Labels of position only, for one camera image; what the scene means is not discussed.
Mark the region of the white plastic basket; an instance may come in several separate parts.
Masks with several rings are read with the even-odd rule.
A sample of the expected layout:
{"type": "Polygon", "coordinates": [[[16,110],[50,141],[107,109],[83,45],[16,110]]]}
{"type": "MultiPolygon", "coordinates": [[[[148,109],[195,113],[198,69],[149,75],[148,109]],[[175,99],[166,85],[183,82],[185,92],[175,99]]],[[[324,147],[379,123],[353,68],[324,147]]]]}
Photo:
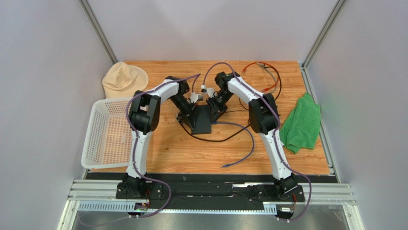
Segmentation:
{"type": "Polygon", "coordinates": [[[126,167],[132,147],[132,130],[125,111],[131,98],[96,101],[91,110],[81,165],[85,169],[126,167]]]}

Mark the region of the black network switch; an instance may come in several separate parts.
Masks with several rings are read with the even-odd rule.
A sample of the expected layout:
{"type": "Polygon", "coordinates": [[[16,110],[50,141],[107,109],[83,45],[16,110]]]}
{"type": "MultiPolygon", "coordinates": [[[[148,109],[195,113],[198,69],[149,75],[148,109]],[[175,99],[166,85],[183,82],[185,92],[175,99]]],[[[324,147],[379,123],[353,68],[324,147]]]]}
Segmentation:
{"type": "Polygon", "coordinates": [[[211,134],[211,119],[208,105],[198,105],[194,113],[193,135],[211,134]]]}

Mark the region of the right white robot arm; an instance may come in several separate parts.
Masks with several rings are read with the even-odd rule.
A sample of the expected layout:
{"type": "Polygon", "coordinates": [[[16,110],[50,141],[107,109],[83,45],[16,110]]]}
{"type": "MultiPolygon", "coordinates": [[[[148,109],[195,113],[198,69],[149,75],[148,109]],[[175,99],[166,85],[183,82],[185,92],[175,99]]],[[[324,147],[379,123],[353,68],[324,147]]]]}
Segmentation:
{"type": "Polygon", "coordinates": [[[210,120],[215,123],[226,111],[228,100],[238,96],[249,107],[249,124],[259,134],[265,146],[270,164],[275,194],[279,199],[293,198],[298,187],[293,172],[288,167],[280,141],[280,120],[275,99],[272,94],[263,94],[249,86],[237,73],[220,72],[215,76],[215,83],[220,91],[206,99],[210,109],[210,120]]]}

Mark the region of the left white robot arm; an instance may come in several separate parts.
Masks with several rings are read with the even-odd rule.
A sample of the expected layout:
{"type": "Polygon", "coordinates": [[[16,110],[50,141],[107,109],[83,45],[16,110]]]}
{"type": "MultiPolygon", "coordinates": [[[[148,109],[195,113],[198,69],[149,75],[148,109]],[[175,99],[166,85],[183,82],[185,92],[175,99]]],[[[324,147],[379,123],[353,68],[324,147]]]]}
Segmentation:
{"type": "Polygon", "coordinates": [[[147,150],[153,131],[158,127],[160,108],[164,101],[170,99],[179,109],[178,121],[195,128],[197,104],[184,97],[189,90],[186,78],[168,76],[163,83],[149,91],[135,92],[126,107],[129,111],[127,121],[132,129],[133,145],[126,173],[122,183],[118,185],[118,193],[134,198],[145,196],[147,150]]]}

